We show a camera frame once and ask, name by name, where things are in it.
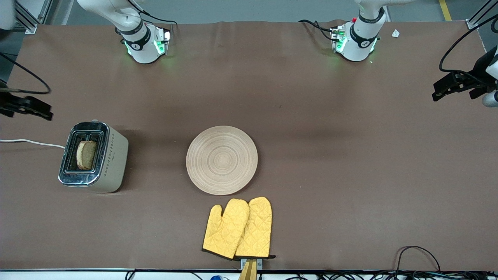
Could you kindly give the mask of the wooden post with metal bracket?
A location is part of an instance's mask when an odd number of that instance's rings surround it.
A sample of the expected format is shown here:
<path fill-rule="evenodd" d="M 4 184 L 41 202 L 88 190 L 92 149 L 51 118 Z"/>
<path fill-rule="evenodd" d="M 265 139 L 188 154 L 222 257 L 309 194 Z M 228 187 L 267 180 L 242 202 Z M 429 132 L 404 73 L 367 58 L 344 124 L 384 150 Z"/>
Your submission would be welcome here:
<path fill-rule="evenodd" d="M 263 280 L 263 259 L 240 259 L 240 275 L 238 280 Z"/>

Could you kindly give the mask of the aluminium frame profile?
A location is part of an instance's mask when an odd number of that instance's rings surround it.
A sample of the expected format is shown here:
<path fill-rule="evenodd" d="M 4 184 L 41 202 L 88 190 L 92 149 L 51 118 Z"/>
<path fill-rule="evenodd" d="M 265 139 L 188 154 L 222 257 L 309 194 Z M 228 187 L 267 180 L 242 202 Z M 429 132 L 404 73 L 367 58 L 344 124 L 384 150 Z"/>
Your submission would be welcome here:
<path fill-rule="evenodd" d="M 0 31 L 35 34 L 47 20 L 54 0 L 0 0 Z"/>
<path fill-rule="evenodd" d="M 468 28 L 472 29 L 486 19 L 493 17 L 495 11 L 498 11 L 498 0 L 484 0 L 484 2 L 479 5 L 477 11 L 474 12 L 470 18 L 466 19 Z"/>

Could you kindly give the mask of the beige chrome two-slot toaster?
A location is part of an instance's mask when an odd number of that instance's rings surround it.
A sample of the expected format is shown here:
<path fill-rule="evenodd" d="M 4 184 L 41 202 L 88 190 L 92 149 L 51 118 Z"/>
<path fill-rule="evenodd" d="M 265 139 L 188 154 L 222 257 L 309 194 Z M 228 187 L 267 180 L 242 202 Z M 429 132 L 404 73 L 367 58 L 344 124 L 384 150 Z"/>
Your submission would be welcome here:
<path fill-rule="evenodd" d="M 92 170 L 77 167 L 76 152 L 81 141 L 97 142 Z M 128 147 L 127 138 L 104 122 L 75 124 L 68 135 L 58 180 L 64 186 L 93 193 L 116 192 L 125 173 Z"/>

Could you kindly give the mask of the round wooden plate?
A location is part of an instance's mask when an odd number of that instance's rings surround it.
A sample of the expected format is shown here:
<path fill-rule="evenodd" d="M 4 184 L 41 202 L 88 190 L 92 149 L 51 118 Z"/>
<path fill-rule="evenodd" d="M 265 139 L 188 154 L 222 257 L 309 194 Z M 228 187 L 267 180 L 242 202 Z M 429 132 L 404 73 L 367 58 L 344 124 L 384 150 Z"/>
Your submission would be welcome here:
<path fill-rule="evenodd" d="M 237 193 L 250 183 L 257 167 L 256 144 L 233 126 L 214 126 L 199 133 L 186 154 L 192 183 L 211 195 Z"/>

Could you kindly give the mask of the yellow quilted oven mitt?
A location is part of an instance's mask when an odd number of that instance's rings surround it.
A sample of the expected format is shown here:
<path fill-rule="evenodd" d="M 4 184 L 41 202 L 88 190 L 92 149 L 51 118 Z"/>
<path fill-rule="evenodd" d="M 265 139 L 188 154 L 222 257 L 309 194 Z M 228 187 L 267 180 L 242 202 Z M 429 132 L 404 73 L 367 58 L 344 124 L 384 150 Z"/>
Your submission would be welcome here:
<path fill-rule="evenodd" d="M 225 259 L 233 259 L 249 218 L 249 204 L 231 199 L 223 208 L 214 205 L 207 220 L 202 251 Z"/>
<path fill-rule="evenodd" d="M 235 252 L 237 258 L 274 259 L 270 254 L 272 237 L 272 206 L 266 197 L 251 199 L 249 217 Z"/>

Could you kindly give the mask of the brown bread slice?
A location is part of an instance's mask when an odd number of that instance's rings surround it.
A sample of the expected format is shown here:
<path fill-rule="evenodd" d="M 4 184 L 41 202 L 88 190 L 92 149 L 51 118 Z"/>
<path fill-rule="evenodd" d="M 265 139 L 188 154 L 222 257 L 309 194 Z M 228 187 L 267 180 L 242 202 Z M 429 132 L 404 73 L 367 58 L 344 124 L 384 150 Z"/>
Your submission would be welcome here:
<path fill-rule="evenodd" d="M 97 147 L 95 141 L 81 141 L 78 144 L 76 161 L 80 170 L 92 170 Z"/>

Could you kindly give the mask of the brown table cover cloth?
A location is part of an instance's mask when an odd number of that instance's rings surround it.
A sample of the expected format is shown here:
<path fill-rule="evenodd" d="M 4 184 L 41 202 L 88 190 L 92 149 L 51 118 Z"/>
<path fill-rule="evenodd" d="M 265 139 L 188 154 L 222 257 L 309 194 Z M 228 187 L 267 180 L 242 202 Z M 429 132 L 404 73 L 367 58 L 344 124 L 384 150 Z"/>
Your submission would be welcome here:
<path fill-rule="evenodd" d="M 400 37 L 393 38 L 393 30 Z M 64 145 L 98 119 L 129 141 L 121 189 L 63 186 L 63 150 L 0 143 L 0 269 L 232 269 L 202 251 L 212 196 L 189 179 L 199 133 L 258 149 L 234 198 L 272 204 L 272 270 L 389 270 L 400 248 L 443 270 L 498 270 L 498 109 L 432 101 L 465 23 L 387 23 L 367 61 L 299 23 L 180 25 L 167 57 L 133 61 L 112 26 L 45 25 L 18 61 L 45 80 L 51 122 L 0 116 L 0 138 Z"/>

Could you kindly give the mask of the yellow floor tape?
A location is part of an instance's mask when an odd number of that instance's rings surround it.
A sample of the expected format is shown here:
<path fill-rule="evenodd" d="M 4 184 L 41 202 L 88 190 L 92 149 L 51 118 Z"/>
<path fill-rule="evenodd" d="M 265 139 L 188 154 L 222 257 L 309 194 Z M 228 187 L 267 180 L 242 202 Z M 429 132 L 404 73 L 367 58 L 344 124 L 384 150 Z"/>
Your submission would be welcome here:
<path fill-rule="evenodd" d="M 446 0 L 438 0 L 445 21 L 452 21 Z"/>

